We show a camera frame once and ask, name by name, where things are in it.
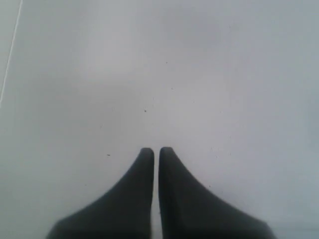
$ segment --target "gray surface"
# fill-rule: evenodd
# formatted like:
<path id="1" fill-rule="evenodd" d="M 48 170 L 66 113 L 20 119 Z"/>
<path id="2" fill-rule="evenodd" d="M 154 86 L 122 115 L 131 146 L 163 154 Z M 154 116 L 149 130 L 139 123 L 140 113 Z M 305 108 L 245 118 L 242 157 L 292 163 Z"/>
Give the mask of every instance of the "gray surface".
<path id="1" fill-rule="evenodd" d="M 141 147 L 169 145 L 281 238 L 318 238 L 318 7 L 24 1 L 0 109 L 0 237 L 43 238 Z"/>

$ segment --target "floor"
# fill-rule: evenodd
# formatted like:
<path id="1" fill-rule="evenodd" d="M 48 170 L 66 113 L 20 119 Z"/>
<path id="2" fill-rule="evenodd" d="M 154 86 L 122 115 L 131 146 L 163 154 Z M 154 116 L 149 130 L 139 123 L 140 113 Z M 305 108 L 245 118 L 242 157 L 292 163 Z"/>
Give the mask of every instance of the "floor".
<path id="1" fill-rule="evenodd" d="M 146 146 L 318 238 L 319 2 L 2 1 L 1 238 L 44 238 Z M 161 238 L 157 180 L 152 213 Z"/>

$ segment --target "white floor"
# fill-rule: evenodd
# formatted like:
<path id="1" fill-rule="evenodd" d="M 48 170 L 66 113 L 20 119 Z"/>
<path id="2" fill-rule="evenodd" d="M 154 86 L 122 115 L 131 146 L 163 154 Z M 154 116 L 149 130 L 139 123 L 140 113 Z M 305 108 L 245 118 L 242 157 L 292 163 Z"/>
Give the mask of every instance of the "white floor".
<path id="1" fill-rule="evenodd" d="M 145 146 L 173 146 L 279 239 L 318 238 L 318 16 L 315 0 L 24 0 L 0 108 L 0 238 L 44 238 Z"/>

